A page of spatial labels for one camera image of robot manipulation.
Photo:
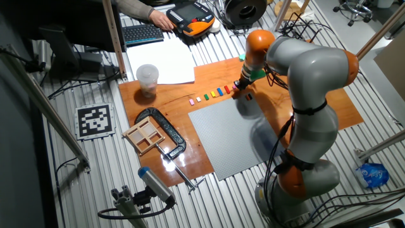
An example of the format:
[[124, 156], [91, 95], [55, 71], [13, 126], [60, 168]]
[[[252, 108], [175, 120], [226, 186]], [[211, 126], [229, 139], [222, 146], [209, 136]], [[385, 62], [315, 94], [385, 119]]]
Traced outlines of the person's bare hand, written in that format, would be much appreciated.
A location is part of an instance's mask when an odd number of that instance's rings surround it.
[[160, 11], [153, 10], [149, 14], [148, 19], [155, 26], [159, 27], [162, 30], [171, 31], [174, 29], [174, 26], [171, 23], [171, 21], [168, 19], [168, 17]]

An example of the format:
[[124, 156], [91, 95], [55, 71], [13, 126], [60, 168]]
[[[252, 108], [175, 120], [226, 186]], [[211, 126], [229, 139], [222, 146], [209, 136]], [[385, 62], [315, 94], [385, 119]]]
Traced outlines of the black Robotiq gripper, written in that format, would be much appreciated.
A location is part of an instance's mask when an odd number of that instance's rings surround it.
[[251, 81], [249, 79], [241, 76], [239, 80], [234, 82], [233, 89], [239, 90], [240, 92], [242, 92], [243, 88], [246, 88], [249, 85], [251, 85]]

